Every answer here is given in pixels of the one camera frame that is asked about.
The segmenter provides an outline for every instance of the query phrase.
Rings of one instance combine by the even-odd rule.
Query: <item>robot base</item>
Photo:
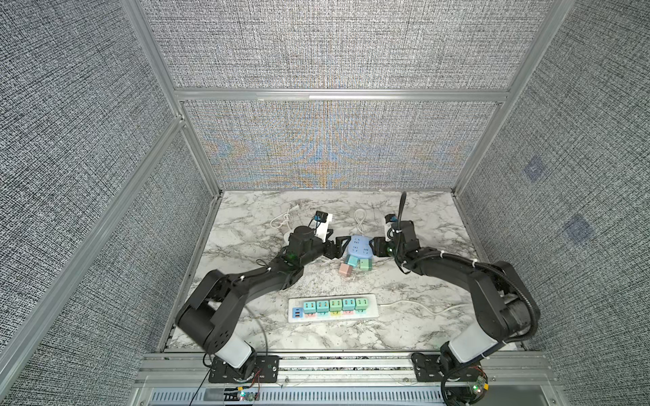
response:
[[[418,382],[440,382],[443,380],[443,372],[440,370],[438,363],[439,355],[424,355],[422,353],[413,353],[411,361],[413,361],[413,371]],[[468,368],[461,371],[458,379],[451,377],[449,381],[455,382],[475,382],[478,379],[480,372],[474,368]]]
[[[257,355],[255,360],[255,366],[253,367],[253,375],[257,371],[259,375],[255,382],[260,383],[275,383],[278,380],[278,362],[280,357],[275,355]],[[239,374],[234,370],[230,365],[225,362],[216,362],[215,365],[210,369],[210,375],[207,380],[210,383],[229,383],[231,385],[237,385],[241,383],[250,382],[253,380],[253,377],[250,377],[249,380],[245,382],[240,382],[237,379]]]

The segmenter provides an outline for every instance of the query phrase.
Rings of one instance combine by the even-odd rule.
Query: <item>marble tabletop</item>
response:
[[[190,291],[213,269],[239,273],[258,268],[257,259],[270,260],[284,245],[288,226],[271,228],[269,220],[292,211],[291,226],[307,225],[316,210],[333,214],[334,236],[359,234],[354,212],[364,209],[365,235],[384,233],[384,216],[396,213],[399,192],[226,192],[201,256]],[[421,246],[444,249],[467,257],[476,256],[452,197],[446,192],[410,192],[403,219],[413,220]],[[469,293],[433,277],[402,274],[392,258],[373,258],[372,270],[358,268],[351,277],[338,273],[341,261],[321,257],[305,267],[303,277],[289,289],[249,302],[254,317],[262,322],[270,349],[438,349],[474,320]],[[373,320],[290,324],[288,299],[310,296],[376,294],[379,303],[411,300],[413,303],[380,308]],[[246,310],[235,333],[262,350],[265,346],[257,322]],[[198,349],[182,330],[175,328],[168,347]]]

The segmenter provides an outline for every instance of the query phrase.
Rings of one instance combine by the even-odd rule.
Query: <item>white power strip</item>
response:
[[[318,309],[314,313],[305,313],[305,303],[317,303],[320,301],[330,301],[330,300],[344,300],[344,299],[365,299],[367,300],[368,307],[366,309],[352,309],[352,310],[341,310],[337,312],[331,312],[328,310],[322,311],[323,309]],[[341,322],[344,320],[358,320],[365,318],[377,318],[379,317],[379,306],[377,304],[377,298],[374,294],[363,294],[363,295],[343,295],[343,296],[321,296],[318,298],[294,298],[289,299],[289,314],[287,315],[287,321],[289,323],[315,323],[315,322]]]

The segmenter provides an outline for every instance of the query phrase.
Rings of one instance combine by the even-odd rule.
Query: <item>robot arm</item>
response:
[[[328,216],[328,213],[316,212],[315,218],[327,219]],[[350,241],[349,236],[329,240],[332,229],[327,229],[325,238],[316,233],[316,229],[303,225],[296,227],[289,236],[289,245],[258,269],[227,275],[218,270],[210,271],[177,313],[176,325],[206,353],[226,361],[239,379],[247,379],[252,373],[256,353],[234,334],[245,304],[269,292],[291,287],[301,278],[304,266],[321,255],[341,258]],[[220,303],[220,306],[215,310],[212,303]]]
[[[537,331],[540,308],[511,264],[503,261],[488,264],[421,247],[413,222],[401,220],[405,202],[404,192],[398,216],[385,217],[386,236],[372,240],[372,252],[378,257],[395,258],[403,273],[437,277],[469,291],[476,314],[475,323],[440,349],[437,369],[441,393],[445,403],[450,404],[445,390],[447,380],[459,376],[505,344],[532,337]],[[421,358],[419,361],[413,354],[412,360],[418,367]]]
[[[387,235],[372,240],[378,257],[393,257],[404,271],[448,281],[471,293],[476,322],[441,347],[438,360],[441,390],[445,382],[503,345],[535,334],[540,310],[507,262],[487,264],[444,251],[421,247],[413,222],[401,220],[406,202],[402,194],[399,215],[386,216]],[[291,287],[304,266],[321,255],[343,256],[350,237],[329,240],[333,230],[323,227],[329,215],[316,212],[317,230],[297,227],[284,247],[268,264],[244,273],[209,272],[176,316],[176,324],[206,353],[226,361],[242,380],[252,376],[255,350],[234,334],[244,305],[259,296]],[[211,302],[220,303],[215,310]]]

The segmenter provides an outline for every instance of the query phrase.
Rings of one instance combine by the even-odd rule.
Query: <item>gray fabric wall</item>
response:
[[[187,101],[224,188],[452,188],[495,110],[470,101]]]
[[[647,1],[578,0],[460,196],[574,406],[649,399],[649,44]]]
[[[141,3],[177,88],[505,90],[553,0]],[[220,182],[235,189],[450,188],[494,111],[403,101],[186,105]]]
[[[172,113],[118,0],[0,8],[1,351]]]
[[[143,0],[179,87],[507,88],[551,0]]]
[[[212,199],[178,134],[5,405],[124,405],[155,350]]]

